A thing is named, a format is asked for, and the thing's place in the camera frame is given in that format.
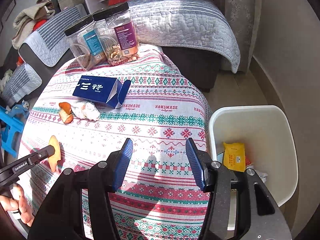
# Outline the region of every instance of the white trash bin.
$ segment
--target white trash bin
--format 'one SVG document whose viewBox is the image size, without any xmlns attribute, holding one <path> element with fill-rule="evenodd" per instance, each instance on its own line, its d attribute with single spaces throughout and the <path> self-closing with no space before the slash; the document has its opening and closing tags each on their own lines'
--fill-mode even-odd
<svg viewBox="0 0 320 240">
<path fill-rule="evenodd" d="M 234 106 L 218 109 L 209 121 L 213 160 L 223 142 L 244 143 L 245 154 L 258 171 L 268 174 L 265 185 L 283 205 L 298 183 L 298 163 L 288 120 L 276 106 Z"/>
</svg>

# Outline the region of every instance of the metal screw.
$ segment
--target metal screw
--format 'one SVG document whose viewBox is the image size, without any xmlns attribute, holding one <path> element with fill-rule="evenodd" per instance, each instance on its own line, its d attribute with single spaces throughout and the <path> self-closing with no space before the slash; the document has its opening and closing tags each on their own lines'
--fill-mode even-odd
<svg viewBox="0 0 320 240">
<path fill-rule="evenodd" d="M 214 161 L 211 163 L 211 166 L 214 167 L 214 168 L 219 168 L 221 166 L 221 164 L 217 161 Z"/>
<path fill-rule="evenodd" d="M 247 173 L 250 175 L 250 176 L 253 176 L 255 174 L 255 171 L 253 169 L 247 169 Z"/>
<path fill-rule="evenodd" d="M 72 169 L 66 168 L 66 169 L 63 171 L 63 174 L 64 174 L 64 175 L 69 175 L 71 172 L 72 172 Z"/>
<path fill-rule="evenodd" d="M 104 167 L 106 167 L 107 166 L 107 163 L 106 162 L 99 162 L 98 163 L 98 167 L 99 168 L 104 168 Z"/>
</svg>

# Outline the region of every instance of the jar label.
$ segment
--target jar label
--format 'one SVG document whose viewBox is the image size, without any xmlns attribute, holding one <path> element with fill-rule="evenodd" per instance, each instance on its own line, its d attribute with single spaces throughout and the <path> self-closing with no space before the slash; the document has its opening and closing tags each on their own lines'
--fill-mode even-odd
<svg viewBox="0 0 320 240">
<path fill-rule="evenodd" d="M 129 22 L 127 24 L 115 27 L 115 32 L 123 54 L 131 54 L 129 49 L 137 46 L 136 31 L 133 23 Z"/>
<path fill-rule="evenodd" d="M 101 43 L 100 43 L 94 30 L 83 35 L 83 38 L 84 38 L 85 42 L 87 43 L 87 45 L 90 49 L 90 53 L 92 55 L 98 55 L 101 52 L 103 52 L 103 48 L 101 46 Z"/>
</svg>

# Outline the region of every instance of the teal label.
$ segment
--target teal label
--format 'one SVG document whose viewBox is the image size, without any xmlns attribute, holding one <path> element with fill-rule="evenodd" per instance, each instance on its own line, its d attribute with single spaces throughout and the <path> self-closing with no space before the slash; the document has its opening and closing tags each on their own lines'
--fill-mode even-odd
<svg viewBox="0 0 320 240">
<path fill-rule="evenodd" d="M 85 42 L 87 43 L 92 55 L 97 55 L 103 51 L 101 43 L 100 43 L 94 30 L 83 35 L 83 38 L 84 38 Z"/>
</svg>

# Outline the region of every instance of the floor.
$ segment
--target floor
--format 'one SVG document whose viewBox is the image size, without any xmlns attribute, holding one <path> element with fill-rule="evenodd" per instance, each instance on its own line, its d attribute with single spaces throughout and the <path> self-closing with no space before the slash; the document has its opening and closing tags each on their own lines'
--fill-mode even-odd
<svg viewBox="0 0 320 240">
<path fill-rule="evenodd" d="M 212 111 L 225 106 L 267 105 L 257 81 L 249 71 L 233 74 L 219 71 L 214 88 L 210 93 L 203 93 Z"/>
</svg>

